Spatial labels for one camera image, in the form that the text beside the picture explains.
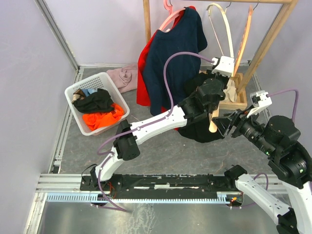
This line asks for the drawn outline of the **pink hanger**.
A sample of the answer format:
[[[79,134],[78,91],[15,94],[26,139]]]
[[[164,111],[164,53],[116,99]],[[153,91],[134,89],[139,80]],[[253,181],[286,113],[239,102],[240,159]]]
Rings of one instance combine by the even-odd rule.
[[[175,19],[177,19],[181,13],[185,11],[185,7],[174,11],[173,5],[171,4],[170,0],[163,0],[164,8],[168,11],[169,16],[166,18],[166,20],[161,24],[159,27],[159,30],[162,32],[169,32],[171,31],[170,26],[174,25]]]

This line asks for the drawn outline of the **aluminium frame rail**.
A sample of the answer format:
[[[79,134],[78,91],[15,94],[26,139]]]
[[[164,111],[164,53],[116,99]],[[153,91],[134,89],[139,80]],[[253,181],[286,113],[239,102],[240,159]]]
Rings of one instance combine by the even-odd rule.
[[[136,104],[135,94],[122,95],[130,109],[129,123],[152,118],[148,107]],[[296,99],[281,104],[301,135],[298,141],[312,156],[306,144],[305,128],[290,110]],[[36,188],[39,211],[32,212],[28,234],[277,234],[274,221],[247,195],[217,194],[217,198],[197,199],[117,199],[91,181],[90,171],[111,150],[106,140],[116,135],[119,124],[97,136],[77,133],[65,143],[61,167],[66,174],[42,174]],[[138,157],[122,163],[114,174],[225,176],[239,166],[255,182],[279,201],[291,202],[282,182],[272,172],[267,156],[244,136],[232,138],[233,127],[224,139],[199,143],[182,137],[177,128],[154,136],[139,145]]]

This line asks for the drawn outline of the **white plastic basket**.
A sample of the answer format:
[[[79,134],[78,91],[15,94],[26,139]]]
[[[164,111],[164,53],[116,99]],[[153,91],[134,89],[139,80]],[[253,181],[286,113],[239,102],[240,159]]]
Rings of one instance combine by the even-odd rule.
[[[65,90],[71,112],[85,136],[96,136],[129,115],[130,109],[105,72],[85,78]]]

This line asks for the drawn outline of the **red t shirt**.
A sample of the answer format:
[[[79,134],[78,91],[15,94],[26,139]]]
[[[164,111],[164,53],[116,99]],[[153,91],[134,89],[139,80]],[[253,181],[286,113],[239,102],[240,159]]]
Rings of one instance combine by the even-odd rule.
[[[156,112],[170,108],[170,101],[164,85],[162,70],[166,59],[180,50],[197,52],[196,24],[198,14],[194,6],[184,8],[175,19],[172,32],[156,30],[142,50],[138,59],[136,102],[150,106]],[[200,60],[191,56],[173,59],[167,70],[167,81],[174,104],[182,101],[187,93],[184,83],[198,73]]]

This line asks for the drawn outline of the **peach hanger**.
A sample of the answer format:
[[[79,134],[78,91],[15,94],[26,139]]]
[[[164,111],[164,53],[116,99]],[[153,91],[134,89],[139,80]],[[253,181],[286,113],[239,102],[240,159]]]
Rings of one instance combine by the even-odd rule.
[[[258,1],[255,6],[250,5],[250,7],[249,7],[247,21],[246,21],[246,25],[244,28],[244,33],[242,35],[241,43],[240,43],[239,50],[237,53],[237,57],[236,57],[235,64],[234,64],[233,77],[236,75],[238,68],[239,68],[239,65],[241,63],[241,60],[242,60],[242,57],[243,57],[243,54],[244,54],[244,51],[246,48],[246,44],[248,41],[249,33],[250,33],[253,13],[254,13],[255,9],[258,7],[259,3],[260,2]]]

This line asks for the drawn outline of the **pink cloth on floor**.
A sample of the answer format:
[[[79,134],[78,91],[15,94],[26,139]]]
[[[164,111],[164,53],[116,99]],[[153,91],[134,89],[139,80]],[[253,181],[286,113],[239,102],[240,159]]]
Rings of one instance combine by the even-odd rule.
[[[106,73],[111,78],[120,93],[137,89],[137,63],[129,64],[122,68],[107,70]]]

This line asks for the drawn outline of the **black t shirt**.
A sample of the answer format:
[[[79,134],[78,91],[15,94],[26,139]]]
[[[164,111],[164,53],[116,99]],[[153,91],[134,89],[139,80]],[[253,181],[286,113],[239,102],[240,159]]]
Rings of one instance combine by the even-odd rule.
[[[105,89],[78,89],[73,93],[72,104],[83,114],[107,113],[113,110],[113,100]]]
[[[208,74],[199,73],[196,77],[185,82],[184,91],[186,95],[189,96],[193,91],[195,91],[198,86],[202,85],[203,82],[208,78]],[[224,139],[219,131],[216,131],[215,133],[210,132],[209,121],[204,119],[192,125],[178,128],[177,131],[181,136],[195,140],[199,143],[208,143],[215,140]]]

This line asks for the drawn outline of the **corner aluminium profile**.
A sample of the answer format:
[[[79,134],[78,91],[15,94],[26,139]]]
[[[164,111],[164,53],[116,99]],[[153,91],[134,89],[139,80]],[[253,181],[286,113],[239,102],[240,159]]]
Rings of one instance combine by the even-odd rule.
[[[46,19],[50,29],[52,30],[54,36],[56,37],[57,41],[59,42],[62,50],[66,54],[68,60],[70,61],[72,67],[75,70],[79,70],[79,65],[76,59],[74,58],[73,53],[71,52],[63,33],[59,29],[52,12],[50,11],[47,3],[45,0],[35,0],[35,3],[39,7],[41,13],[43,14],[44,18]]]

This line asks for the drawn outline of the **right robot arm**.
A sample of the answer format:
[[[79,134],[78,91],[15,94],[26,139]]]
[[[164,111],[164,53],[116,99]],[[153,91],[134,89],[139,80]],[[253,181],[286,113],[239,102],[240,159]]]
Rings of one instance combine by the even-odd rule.
[[[267,156],[268,165],[286,188],[291,205],[260,187],[239,166],[225,173],[224,186],[230,191],[239,189],[250,197],[274,221],[280,234],[310,234],[312,158],[298,141],[301,133],[288,117],[273,116],[262,125],[255,116],[247,116],[250,113],[251,109],[235,111],[212,121],[223,136],[235,127],[233,138],[244,136]]]

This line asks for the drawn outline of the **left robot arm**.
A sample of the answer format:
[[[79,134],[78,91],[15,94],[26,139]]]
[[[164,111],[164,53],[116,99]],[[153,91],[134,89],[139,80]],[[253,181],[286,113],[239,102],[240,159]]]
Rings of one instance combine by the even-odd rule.
[[[216,68],[200,73],[187,83],[190,95],[170,110],[141,122],[122,121],[116,135],[106,140],[106,143],[112,142],[111,150],[98,150],[99,155],[106,157],[91,169],[91,185],[97,190],[105,189],[122,163],[139,156],[140,144],[168,130],[179,128],[192,135],[198,129],[208,141],[220,139],[222,135],[214,120],[220,101],[225,99],[224,91],[231,75]]]

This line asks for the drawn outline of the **wooden clothes rack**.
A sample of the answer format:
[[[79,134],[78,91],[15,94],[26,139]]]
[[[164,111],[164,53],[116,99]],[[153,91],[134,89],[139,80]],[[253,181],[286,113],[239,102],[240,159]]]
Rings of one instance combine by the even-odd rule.
[[[229,2],[230,4],[225,8],[227,9],[232,2],[239,2],[239,3],[257,3],[258,0],[213,0],[211,4],[208,5],[207,12],[210,14],[210,7],[215,6],[219,8],[219,11],[223,15],[224,22],[226,27],[229,24],[225,20],[226,17],[226,10],[223,10],[222,7],[217,4],[219,2]],[[247,72],[243,75],[241,73],[238,73],[238,75],[234,76],[234,80],[236,82],[236,92],[237,94],[237,102],[230,105],[229,110],[235,110],[240,109],[243,110],[243,108],[247,107],[247,95],[246,95],[246,86],[251,80],[251,78],[255,75],[255,72],[257,68],[259,67],[261,61],[265,57],[266,53],[269,51],[272,43],[276,39],[277,35],[279,34],[280,30],[282,29],[283,25],[287,21],[288,17],[294,10],[295,6],[299,2],[298,0],[259,0],[260,3],[267,3],[267,4],[281,4],[277,15],[275,16],[274,20],[272,21],[267,33],[265,34],[265,37],[263,38],[261,44],[259,45],[259,48],[257,49],[253,59],[249,63],[249,68]],[[145,36],[146,36],[146,42],[148,43],[151,39],[151,16],[150,16],[150,1],[149,0],[143,0],[143,12],[144,12],[144,22],[145,22]]]

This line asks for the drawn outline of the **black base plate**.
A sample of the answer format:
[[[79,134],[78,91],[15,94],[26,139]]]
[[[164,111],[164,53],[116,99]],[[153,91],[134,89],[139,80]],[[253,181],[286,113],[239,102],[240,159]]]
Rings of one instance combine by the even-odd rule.
[[[117,199],[197,199],[217,198],[217,194],[241,192],[225,176],[129,175],[114,174],[102,189]]]

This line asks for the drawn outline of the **beige cloth in rack base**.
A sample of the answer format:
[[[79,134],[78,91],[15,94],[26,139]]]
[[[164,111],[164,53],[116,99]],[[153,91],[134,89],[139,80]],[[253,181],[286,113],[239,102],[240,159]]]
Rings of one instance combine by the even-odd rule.
[[[204,91],[210,94],[219,95],[220,99],[225,102],[236,102],[237,92],[234,77],[224,76],[220,73],[212,73],[207,70],[206,72],[200,71],[196,77],[196,87],[203,87]]]

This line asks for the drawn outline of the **orange t shirt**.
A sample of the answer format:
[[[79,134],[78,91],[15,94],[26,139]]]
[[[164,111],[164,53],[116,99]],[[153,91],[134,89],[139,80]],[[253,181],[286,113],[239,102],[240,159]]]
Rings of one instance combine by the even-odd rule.
[[[113,103],[111,107],[113,110],[110,112],[83,114],[82,119],[91,131],[102,127],[112,126],[121,120],[125,112],[123,108],[116,103]]]

